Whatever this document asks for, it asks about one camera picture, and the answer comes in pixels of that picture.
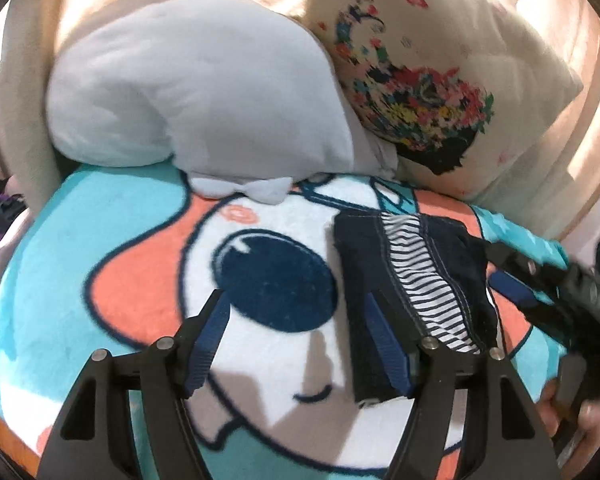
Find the navy striped baby pants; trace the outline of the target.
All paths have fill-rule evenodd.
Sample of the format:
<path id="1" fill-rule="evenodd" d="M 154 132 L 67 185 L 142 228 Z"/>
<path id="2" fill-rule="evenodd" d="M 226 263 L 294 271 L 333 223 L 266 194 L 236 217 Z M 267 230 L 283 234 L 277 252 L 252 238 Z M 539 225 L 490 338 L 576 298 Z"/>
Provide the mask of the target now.
<path id="1" fill-rule="evenodd" d="M 334 220 L 349 324 L 353 395 L 358 406 L 408 396 L 410 387 L 377 349 L 364 302 L 379 290 L 402 307 L 416 337 L 479 353 L 498 343 L 498 312 L 486 286 L 486 245 L 464 223 L 429 214 L 343 210 Z"/>

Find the peach star-embroidered curtain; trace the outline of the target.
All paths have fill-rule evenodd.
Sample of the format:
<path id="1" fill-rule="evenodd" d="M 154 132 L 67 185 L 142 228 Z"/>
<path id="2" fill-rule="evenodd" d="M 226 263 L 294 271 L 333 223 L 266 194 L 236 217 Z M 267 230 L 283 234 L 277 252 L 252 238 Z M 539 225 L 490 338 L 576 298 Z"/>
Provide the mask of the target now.
<path id="1" fill-rule="evenodd" d="M 210 198 L 360 174 L 559 236 L 600 197 L 600 7 L 12 0 L 0 126 L 34 210 L 63 159 L 170 162 Z"/>

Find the teal cartoon fleece blanket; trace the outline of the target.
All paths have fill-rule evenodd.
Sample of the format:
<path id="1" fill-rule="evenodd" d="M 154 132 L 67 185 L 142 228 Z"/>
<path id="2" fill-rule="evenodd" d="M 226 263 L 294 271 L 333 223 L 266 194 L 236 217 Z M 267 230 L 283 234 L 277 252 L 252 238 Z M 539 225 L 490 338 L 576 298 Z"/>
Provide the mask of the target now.
<path id="1" fill-rule="evenodd" d="M 411 401 L 360 408 L 332 220 L 343 209 L 436 214 L 560 266 L 562 246 L 499 214 L 374 178 L 321 176 L 283 203 L 206 200 L 170 164 L 84 167 L 18 245 L 0 285 L 0 416 L 41 453 L 93 351 L 178 330 L 218 287 L 237 301 L 189 400 L 217 479 L 378 479 Z"/>

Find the beige floral print pillow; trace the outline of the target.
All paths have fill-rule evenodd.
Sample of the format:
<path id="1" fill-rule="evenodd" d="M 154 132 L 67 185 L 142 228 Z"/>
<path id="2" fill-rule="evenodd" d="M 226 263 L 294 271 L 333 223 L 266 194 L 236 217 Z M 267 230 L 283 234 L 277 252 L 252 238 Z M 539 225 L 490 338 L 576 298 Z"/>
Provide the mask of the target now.
<path id="1" fill-rule="evenodd" d="M 496 0 L 306 0 L 306 26 L 407 179 L 458 198 L 483 192 L 582 89 Z"/>

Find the grey plush toy cushion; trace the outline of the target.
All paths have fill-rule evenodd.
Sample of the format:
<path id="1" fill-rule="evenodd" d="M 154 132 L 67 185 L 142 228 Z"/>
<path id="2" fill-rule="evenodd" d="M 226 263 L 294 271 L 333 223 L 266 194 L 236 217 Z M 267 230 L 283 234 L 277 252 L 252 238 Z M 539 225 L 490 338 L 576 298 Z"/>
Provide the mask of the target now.
<path id="1" fill-rule="evenodd" d="M 60 48 L 50 140 L 103 167 L 168 160 L 199 195 L 278 204 L 317 174 L 392 178 L 396 148 L 366 131 L 322 44 L 252 0 L 118 0 Z"/>

